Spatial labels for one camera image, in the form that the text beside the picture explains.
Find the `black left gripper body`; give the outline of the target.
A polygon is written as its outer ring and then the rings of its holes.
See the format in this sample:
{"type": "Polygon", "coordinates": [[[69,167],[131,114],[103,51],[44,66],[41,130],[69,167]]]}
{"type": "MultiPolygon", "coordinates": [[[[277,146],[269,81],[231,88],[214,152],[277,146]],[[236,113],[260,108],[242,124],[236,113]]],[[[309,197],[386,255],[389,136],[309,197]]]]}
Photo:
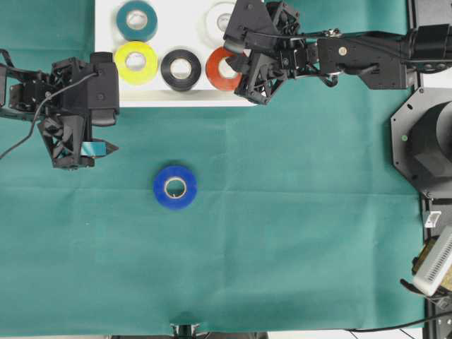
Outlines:
{"type": "Polygon", "coordinates": [[[37,127],[55,168],[95,165],[93,158],[81,154],[83,142],[92,140],[88,80],[94,75],[94,68],[77,58],[52,65],[51,88],[45,93],[37,127]]]}

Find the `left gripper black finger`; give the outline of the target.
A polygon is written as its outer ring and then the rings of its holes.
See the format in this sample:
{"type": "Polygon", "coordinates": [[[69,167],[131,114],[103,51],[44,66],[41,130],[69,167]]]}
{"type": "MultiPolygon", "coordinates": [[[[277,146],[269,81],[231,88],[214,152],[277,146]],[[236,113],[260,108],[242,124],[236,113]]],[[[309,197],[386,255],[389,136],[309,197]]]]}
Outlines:
{"type": "Polygon", "coordinates": [[[100,158],[105,157],[119,148],[104,140],[95,139],[94,141],[83,141],[81,144],[81,156],[100,158]]]}

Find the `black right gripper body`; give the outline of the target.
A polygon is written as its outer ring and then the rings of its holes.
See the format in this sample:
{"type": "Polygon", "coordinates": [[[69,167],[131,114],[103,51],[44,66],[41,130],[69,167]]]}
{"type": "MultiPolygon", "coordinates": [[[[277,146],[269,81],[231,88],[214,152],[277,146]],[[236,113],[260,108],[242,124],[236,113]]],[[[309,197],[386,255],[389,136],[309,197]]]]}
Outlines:
{"type": "Polygon", "coordinates": [[[288,79],[316,76],[318,49],[315,42],[299,34],[299,11],[284,1],[265,3],[279,35],[272,50],[245,49],[249,73],[242,74],[234,93],[257,105],[266,105],[288,79]]]}

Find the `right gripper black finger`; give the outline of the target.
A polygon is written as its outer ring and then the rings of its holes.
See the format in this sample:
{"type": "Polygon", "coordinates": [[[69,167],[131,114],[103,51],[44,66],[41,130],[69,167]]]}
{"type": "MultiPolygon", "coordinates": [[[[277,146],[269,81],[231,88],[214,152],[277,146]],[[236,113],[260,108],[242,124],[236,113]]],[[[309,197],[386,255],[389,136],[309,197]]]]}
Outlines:
{"type": "Polygon", "coordinates": [[[233,54],[226,58],[226,63],[236,73],[244,75],[249,73],[249,58],[245,54],[233,54]]]}
{"type": "Polygon", "coordinates": [[[223,47],[234,54],[241,54],[245,50],[245,44],[243,42],[231,39],[226,39],[223,47]]]}

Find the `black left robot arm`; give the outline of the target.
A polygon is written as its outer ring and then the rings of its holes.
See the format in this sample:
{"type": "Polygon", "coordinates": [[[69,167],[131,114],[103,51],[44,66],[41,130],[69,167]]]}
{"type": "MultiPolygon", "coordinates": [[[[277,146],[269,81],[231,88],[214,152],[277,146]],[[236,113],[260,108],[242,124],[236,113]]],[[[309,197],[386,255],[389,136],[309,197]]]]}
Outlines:
{"type": "Polygon", "coordinates": [[[94,167],[118,147],[94,138],[93,127],[114,126],[119,115],[119,74],[110,52],[53,63],[50,73],[13,65],[1,50],[1,117],[28,121],[38,130],[52,165],[63,170],[94,167]]]}

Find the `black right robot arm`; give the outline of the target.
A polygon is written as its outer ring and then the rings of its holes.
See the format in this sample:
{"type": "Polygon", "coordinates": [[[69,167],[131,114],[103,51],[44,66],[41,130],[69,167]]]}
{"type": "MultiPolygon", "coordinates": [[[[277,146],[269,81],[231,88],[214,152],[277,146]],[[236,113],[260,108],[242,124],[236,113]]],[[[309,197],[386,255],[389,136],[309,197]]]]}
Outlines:
{"type": "MultiPolygon", "coordinates": [[[[451,67],[451,26],[404,35],[339,30],[301,33],[299,13],[283,1],[238,1],[223,35],[227,63],[242,78],[236,95],[267,104],[289,79],[315,77],[328,87],[347,74],[372,90],[417,87],[422,74],[451,67]]],[[[426,198],[451,197],[451,91],[418,87],[393,115],[393,164],[426,198]]]]}

